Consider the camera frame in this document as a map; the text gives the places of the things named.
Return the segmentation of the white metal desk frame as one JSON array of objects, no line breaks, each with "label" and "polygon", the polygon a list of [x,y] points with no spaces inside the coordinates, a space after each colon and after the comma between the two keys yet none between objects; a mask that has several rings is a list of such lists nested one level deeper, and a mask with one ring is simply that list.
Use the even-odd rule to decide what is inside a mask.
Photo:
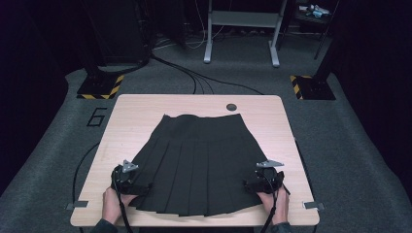
[{"label": "white metal desk frame", "polygon": [[288,0],[281,0],[280,9],[275,13],[254,13],[217,11],[213,9],[213,0],[208,0],[207,43],[203,62],[206,64],[211,62],[213,49],[212,29],[214,25],[273,28],[273,37],[272,40],[268,42],[268,46],[272,66],[279,68],[280,60],[277,53],[277,40],[287,3]]}]

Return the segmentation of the black equipment cabinet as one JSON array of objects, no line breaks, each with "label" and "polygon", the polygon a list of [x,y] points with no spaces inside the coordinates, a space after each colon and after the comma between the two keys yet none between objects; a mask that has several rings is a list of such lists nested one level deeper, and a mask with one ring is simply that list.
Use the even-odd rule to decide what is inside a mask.
[{"label": "black equipment cabinet", "polygon": [[81,0],[105,65],[145,66],[148,19],[141,0]]}]

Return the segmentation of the grey tape strip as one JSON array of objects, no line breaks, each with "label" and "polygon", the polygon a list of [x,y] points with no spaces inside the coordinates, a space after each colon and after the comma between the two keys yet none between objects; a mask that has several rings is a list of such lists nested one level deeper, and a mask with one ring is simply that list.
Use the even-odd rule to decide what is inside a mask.
[{"label": "grey tape strip", "polygon": [[65,210],[73,211],[76,208],[86,208],[88,201],[74,201],[73,203],[68,203]]},{"label": "grey tape strip", "polygon": [[303,203],[303,207],[304,207],[306,210],[316,209],[317,211],[323,211],[323,210],[326,208],[325,205],[324,205],[322,202],[316,202],[316,201],[313,201],[313,202],[304,202],[304,203]]}]

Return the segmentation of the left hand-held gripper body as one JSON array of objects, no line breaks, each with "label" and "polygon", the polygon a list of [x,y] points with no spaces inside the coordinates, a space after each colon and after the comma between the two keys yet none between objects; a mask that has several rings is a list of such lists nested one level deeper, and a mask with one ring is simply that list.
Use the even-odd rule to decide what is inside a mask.
[{"label": "left hand-held gripper body", "polygon": [[119,164],[112,172],[111,188],[118,191],[121,194],[132,195],[133,190],[139,190],[136,183],[137,170],[139,166],[124,160],[122,164]]}]

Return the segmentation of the black pleated skirt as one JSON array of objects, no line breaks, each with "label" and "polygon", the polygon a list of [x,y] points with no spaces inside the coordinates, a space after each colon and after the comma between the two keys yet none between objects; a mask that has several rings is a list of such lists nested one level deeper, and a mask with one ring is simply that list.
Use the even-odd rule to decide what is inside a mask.
[{"label": "black pleated skirt", "polygon": [[229,214],[260,203],[243,181],[258,183],[267,157],[239,115],[163,116],[133,162],[136,183],[153,183],[136,209],[179,216]]}]

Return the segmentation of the person's left hand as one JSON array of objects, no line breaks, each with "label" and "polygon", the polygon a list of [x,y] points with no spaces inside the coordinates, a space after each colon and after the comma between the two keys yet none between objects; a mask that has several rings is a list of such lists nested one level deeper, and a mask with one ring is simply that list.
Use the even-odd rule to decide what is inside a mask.
[{"label": "person's left hand", "polygon": [[122,194],[120,198],[118,198],[117,193],[112,188],[108,187],[103,193],[102,218],[115,224],[121,217],[120,203],[123,203],[124,206],[128,206],[135,198],[136,195],[125,194]]}]

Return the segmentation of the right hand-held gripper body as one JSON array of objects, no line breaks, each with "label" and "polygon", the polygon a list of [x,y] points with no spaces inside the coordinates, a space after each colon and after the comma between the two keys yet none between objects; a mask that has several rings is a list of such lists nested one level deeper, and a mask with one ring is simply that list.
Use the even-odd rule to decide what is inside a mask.
[{"label": "right hand-held gripper body", "polygon": [[274,160],[257,163],[257,192],[274,193],[283,185],[285,175],[283,171],[276,170],[279,166],[283,166],[283,163]]}]

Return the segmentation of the person's right hand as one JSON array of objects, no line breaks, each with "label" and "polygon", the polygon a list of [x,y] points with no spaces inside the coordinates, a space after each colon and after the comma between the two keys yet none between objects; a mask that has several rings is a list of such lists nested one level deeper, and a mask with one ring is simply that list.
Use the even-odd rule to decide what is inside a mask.
[{"label": "person's right hand", "polygon": [[290,196],[283,186],[275,192],[275,195],[258,192],[257,196],[260,198],[263,208],[268,214],[271,212],[272,208],[275,208],[271,220],[273,225],[288,221]]}]

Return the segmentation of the dark shelf with small items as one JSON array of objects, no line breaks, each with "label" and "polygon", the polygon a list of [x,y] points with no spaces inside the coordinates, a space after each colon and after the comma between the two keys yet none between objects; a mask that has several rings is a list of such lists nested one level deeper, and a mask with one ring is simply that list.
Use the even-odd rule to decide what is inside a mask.
[{"label": "dark shelf with small items", "polygon": [[319,46],[314,58],[319,57],[326,35],[334,19],[341,0],[308,0],[295,7],[293,19],[299,25],[299,31],[304,34],[318,34]]}]

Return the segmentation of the black striped-edge stand base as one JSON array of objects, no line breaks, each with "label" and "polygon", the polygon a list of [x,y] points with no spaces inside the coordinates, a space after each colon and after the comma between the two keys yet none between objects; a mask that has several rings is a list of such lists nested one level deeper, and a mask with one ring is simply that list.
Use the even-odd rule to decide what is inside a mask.
[{"label": "black striped-edge stand base", "polygon": [[77,91],[82,99],[113,99],[120,89],[124,75],[108,75],[100,80],[86,78]]},{"label": "black striped-edge stand base", "polygon": [[327,82],[311,76],[290,76],[294,94],[299,100],[334,100],[335,96]]}]

